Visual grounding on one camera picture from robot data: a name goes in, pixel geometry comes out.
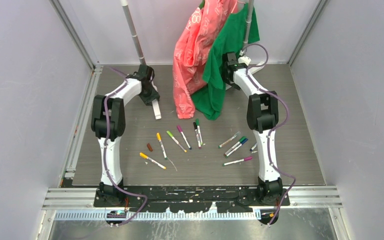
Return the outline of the white clothes rack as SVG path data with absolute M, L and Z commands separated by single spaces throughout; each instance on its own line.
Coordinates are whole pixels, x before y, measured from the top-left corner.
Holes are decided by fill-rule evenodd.
M 134 46 L 135 46 L 135 49 L 136 49 L 136 52 L 138 55 L 139 62 L 141 65 L 146 65 L 144 53 L 143 53 L 142 47 L 140 45 L 140 41 L 139 41 L 135 26 L 134 26 L 134 22 L 133 22 L 133 19 L 132 19 L 130 10 L 129 10 L 128 1 L 127 0 L 120 0 L 120 4 L 123 8 L 124 15 L 125 15 L 127 23 L 128 23 L 128 27 L 129 27 L 129 30 L 131 33 L 131 37 L 133 39 L 133 43 L 134 43 Z M 246 23 L 247 23 L 247 29 L 246 30 L 248 31 L 250 29 L 250 24 L 252 21 L 251 20 L 251 9 L 254 7 L 254 1 L 249 0 L 247 3 L 244 3 L 244 5 L 245 4 L 248 4 L 248 7 L 247 7 L 248 8 L 248 14 L 247 14 L 247 20 L 246 20 Z M 146 103 L 146 105 L 152 106 L 156 120 L 159 120 L 162 118 L 161 110 L 160 110 L 159 103 L 158 103 L 157 99 L 154 99 L 149 104 Z

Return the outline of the brown pen cap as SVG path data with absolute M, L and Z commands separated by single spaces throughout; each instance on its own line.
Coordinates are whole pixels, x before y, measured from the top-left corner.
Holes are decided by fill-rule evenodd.
M 152 148 L 152 146 L 151 146 L 151 144 L 150 144 L 150 143 L 148 143 L 146 146 L 147 146 L 147 148 L 148 148 L 148 150 L 149 150 L 150 152 L 152 152 L 152 151 L 153 151 L 153 148 Z

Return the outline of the black cap marker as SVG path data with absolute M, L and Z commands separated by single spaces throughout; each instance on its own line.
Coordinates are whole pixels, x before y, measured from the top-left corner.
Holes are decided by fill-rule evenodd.
M 202 148 L 201 139 L 200 139 L 199 132 L 198 132 L 198 126 L 197 126 L 195 121 L 193 122 L 193 127 L 194 127 L 194 131 L 195 131 L 195 136 L 197 139 L 198 148 L 201 149 Z

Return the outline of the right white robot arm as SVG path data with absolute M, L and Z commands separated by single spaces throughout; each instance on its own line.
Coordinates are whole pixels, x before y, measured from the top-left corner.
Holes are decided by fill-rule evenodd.
M 256 195 L 263 205 L 278 205 L 284 197 L 284 188 L 277 166 L 275 134 L 270 132 L 279 123 L 279 107 L 275 91 L 264 88 L 240 62 L 235 52 L 222 55 L 221 76 L 229 86 L 243 91 L 248 98 L 246 122 L 252 130 L 258 152 L 258 185 Z

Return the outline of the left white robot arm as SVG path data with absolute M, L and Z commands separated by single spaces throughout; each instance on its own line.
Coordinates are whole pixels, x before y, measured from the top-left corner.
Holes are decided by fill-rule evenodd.
M 91 130 L 98 139 L 101 152 L 102 174 L 96 196 L 113 206 L 121 206 L 127 193 L 123 187 L 123 174 L 120 166 L 120 146 L 126 129 L 125 106 L 139 97 L 143 103 L 153 108 L 154 117 L 161 119 L 160 94 L 153 83 L 154 69 L 141 64 L 132 74 L 117 70 L 124 80 L 120 86 L 105 95 L 96 95 L 92 103 Z

